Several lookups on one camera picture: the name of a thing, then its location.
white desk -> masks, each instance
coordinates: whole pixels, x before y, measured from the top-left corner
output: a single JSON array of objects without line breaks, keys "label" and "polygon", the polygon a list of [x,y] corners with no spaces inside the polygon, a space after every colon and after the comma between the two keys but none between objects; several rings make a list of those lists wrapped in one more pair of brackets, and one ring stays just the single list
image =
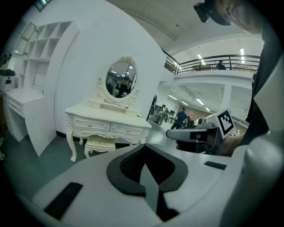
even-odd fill
[{"label": "white desk", "polygon": [[56,136],[51,110],[42,92],[16,88],[4,91],[4,112],[10,133],[17,141],[29,135],[38,156]]},{"label": "white desk", "polygon": [[65,112],[68,126],[66,137],[73,154],[71,161],[74,162],[77,158],[73,142],[74,132],[80,136],[80,144],[83,144],[83,137],[98,135],[108,139],[123,138],[132,145],[138,142],[145,143],[152,127],[142,117],[130,117],[118,111],[97,109],[83,102],[67,108]]}]

person's arm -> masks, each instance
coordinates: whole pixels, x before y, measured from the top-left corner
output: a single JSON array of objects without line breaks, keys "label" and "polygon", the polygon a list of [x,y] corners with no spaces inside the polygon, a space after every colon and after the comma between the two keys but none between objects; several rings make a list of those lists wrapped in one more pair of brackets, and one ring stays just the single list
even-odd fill
[{"label": "person's arm", "polygon": [[245,134],[240,136],[227,136],[218,155],[231,157],[234,150],[240,145]]}]

curved table leg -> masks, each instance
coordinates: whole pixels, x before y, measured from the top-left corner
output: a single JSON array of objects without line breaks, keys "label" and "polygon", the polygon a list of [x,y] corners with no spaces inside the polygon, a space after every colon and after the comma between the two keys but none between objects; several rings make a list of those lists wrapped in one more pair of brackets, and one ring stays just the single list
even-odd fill
[{"label": "curved table leg", "polygon": [[90,148],[85,147],[84,153],[85,153],[86,158],[89,158],[89,157],[90,157],[90,155],[89,155],[89,151],[90,151],[90,150],[91,150]]},{"label": "curved table leg", "polygon": [[79,144],[80,144],[80,145],[83,145],[83,142],[84,142],[83,137],[80,137],[80,142],[79,142]]},{"label": "curved table leg", "polygon": [[76,147],[73,141],[73,131],[68,130],[66,133],[66,138],[67,138],[68,145],[72,151],[71,161],[75,162],[77,158],[77,152],[76,152]]}]

shelf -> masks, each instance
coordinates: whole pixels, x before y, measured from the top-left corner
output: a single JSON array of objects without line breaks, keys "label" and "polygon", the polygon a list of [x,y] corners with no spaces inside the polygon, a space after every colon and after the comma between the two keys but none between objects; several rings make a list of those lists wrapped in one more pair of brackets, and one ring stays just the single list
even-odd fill
[{"label": "shelf", "polygon": [[30,58],[29,60],[36,61],[36,62],[44,62],[49,63],[51,58]]},{"label": "shelf", "polygon": [[36,39],[41,39],[41,36],[43,36],[42,31],[44,28],[45,28],[45,25],[39,26]]},{"label": "shelf", "polygon": [[31,57],[40,58],[46,44],[47,44],[47,39],[36,41],[35,48],[33,48],[32,50]]},{"label": "shelf", "polygon": [[56,29],[53,31],[51,38],[60,38],[66,29],[69,27],[71,22],[61,22]]},{"label": "shelf", "polygon": [[35,78],[33,85],[44,88],[49,63],[39,62],[35,69]]},{"label": "shelf", "polygon": [[53,31],[55,30],[55,28],[58,26],[59,23],[50,23],[48,25],[45,26],[43,32],[42,32],[42,37],[43,38],[50,38],[50,36],[52,35]]},{"label": "shelf", "polygon": [[24,74],[20,74],[20,87],[24,87],[24,80],[25,80],[25,75]]},{"label": "shelf", "polygon": [[27,65],[28,65],[28,61],[27,61],[27,60],[24,60],[24,61],[23,61],[23,64],[22,64],[22,68],[21,68],[21,73],[20,73],[20,74],[25,75],[26,69],[27,69]]},{"label": "shelf", "polygon": [[60,38],[50,38],[47,44],[44,47],[43,53],[41,55],[42,58],[51,58],[52,53],[58,43]]},{"label": "shelf", "polygon": [[31,42],[29,42],[28,43],[28,45],[27,45],[27,50],[26,50],[26,52],[28,53],[28,58],[31,56],[31,54],[32,54],[32,51],[33,51],[33,49],[34,49],[34,46],[35,46],[35,41],[31,41]]}]

man in blue shirt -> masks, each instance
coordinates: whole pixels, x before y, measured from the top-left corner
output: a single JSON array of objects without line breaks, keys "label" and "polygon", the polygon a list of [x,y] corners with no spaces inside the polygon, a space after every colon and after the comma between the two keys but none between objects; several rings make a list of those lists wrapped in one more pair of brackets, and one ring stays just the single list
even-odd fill
[{"label": "man in blue shirt", "polygon": [[174,124],[170,129],[180,129],[183,125],[183,121],[185,120],[185,125],[187,125],[187,116],[185,114],[185,108],[182,107],[181,111],[177,113],[177,115],[174,118]]}]

